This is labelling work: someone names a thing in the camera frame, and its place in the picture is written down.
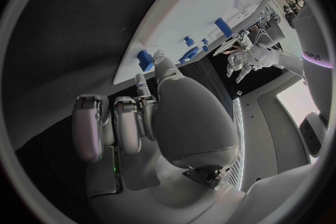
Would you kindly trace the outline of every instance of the purple light strip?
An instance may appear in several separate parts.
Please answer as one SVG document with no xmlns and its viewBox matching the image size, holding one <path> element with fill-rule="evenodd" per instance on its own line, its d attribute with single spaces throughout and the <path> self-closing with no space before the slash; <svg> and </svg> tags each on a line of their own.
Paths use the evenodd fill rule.
<svg viewBox="0 0 336 224">
<path fill-rule="evenodd" d="M 311 63 L 315 63 L 317 64 L 318 66 L 323 66 L 323 67 L 327 67 L 327 68 L 334 68 L 332 65 L 330 64 L 327 64 L 327 63 L 319 63 L 311 58 L 309 58 L 306 54 L 302 54 L 302 57 L 305 58 L 308 62 L 311 62 Z"/>
</svg>

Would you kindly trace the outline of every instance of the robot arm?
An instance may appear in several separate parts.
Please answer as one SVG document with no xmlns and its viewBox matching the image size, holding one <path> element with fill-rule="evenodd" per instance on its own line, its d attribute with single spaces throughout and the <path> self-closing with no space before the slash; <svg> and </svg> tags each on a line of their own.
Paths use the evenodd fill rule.
<svg viewBox="0 0 336 224">
<path fill-rule="evenodd" d="M 234 71 L 241 70 L 236 83 L 239 83 L 252 69 L 257 71 L 263 67 L 275 66 L 299 75 L 303 79 L 304 67 L 301 59 L 290 56 L 281 50 L 274 50 L 264 44 L 254 45 L 250 50 L 233 52 L 228 57 L 227 77 Z"/>
</svg>

